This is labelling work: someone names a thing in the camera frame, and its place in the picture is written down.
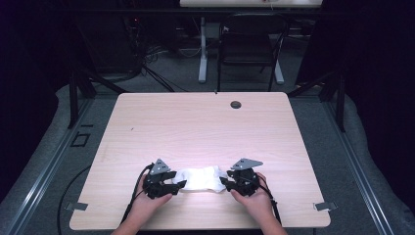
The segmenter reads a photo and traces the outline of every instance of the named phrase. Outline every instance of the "desk leg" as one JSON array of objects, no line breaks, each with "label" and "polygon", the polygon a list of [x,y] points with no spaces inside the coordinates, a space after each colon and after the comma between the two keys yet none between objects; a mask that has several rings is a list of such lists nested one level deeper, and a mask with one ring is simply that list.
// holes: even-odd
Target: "desk leg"
[{"label": "desk leg", "polygon": [[275,67],[275,78],[277,80],[278,85],[284,84],[284,77],[283,77],[283,73],[281,72],[281,67],[280,67],[280,63],[278,62],[278,60],[277,60],[277,66]]},{"label": "desk leg", "polygon": [[207,39],[205,33],[205,18],[201,18],[201,65],[199,67],[199,82],[207,81],[208,57],[207,57]]}]

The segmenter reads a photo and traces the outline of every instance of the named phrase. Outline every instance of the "chair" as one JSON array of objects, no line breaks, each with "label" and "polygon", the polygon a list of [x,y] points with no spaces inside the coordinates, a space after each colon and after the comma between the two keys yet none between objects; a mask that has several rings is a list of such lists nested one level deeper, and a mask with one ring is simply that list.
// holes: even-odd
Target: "chair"
[{"label": "chair", "polygon": [[272,67],[268,91],[275,80],[275,67],[287,21],[280,15],[239,13],[227,17],[219,27],[217,91],[220,91],[222,65],[239,67]]}]

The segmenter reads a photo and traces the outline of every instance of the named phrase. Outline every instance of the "light wood tabletop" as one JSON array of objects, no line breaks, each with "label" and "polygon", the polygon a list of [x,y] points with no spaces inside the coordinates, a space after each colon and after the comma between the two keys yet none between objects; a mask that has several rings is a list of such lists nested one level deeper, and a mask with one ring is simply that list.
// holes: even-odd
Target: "light wood tabletop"
[{"label": "light wood tabletop", "polygon": [[[241,108],[234,109],[231,102]],[[74,230],[115,229],[138,175],[162,159],[172,170],[239,159],[263,162],[284,227],[325,227],[327,211],[293,110],[285,93],[127,93],[116,101],[74,211]],[[182,192],[143,227],[149,230],[258,228],[226,190]]]},{"label": "light wood tabletop", "polygon": [[319,8],[322,0],[180,0],[181,7]]}]

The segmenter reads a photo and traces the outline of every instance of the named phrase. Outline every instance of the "table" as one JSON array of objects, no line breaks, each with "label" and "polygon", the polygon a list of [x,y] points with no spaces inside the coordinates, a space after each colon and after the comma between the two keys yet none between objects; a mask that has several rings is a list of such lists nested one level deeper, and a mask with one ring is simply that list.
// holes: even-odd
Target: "table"
[{"label": "table", "polygon": [[[180,7],[188,8],[319,8],[323,0],[180,0]],[[201,20],[201,65],[199,82],[207,80],[208,56],[206,51],[205,18]],[[284,84],[280,63],[275,67],[277,84]]]},{"label": "table", "polygon": [[[233,109],[238,101],[242,107]],[[118,227],[141,170],[162,159],[172,170],[240,158],[263,162],[285,227],[324,227],[327,211],[288,97],[278,92],[126,93],[118,97],[74,211],[74,230]],[[248,229],[257,224],[230,193],[182,193],[143,227],[148,230]]]}]

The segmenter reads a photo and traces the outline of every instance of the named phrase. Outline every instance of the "chair backrest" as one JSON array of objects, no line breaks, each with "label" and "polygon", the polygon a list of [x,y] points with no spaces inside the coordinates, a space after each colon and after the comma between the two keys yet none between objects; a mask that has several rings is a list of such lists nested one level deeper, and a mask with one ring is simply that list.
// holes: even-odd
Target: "chair backrest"
[{"label": "chair backrest", "polygon": [[219,27],[219,35],[233,34],[280,34],[288,29],[287,21],[272,13],[238,13],[227,17]]}]

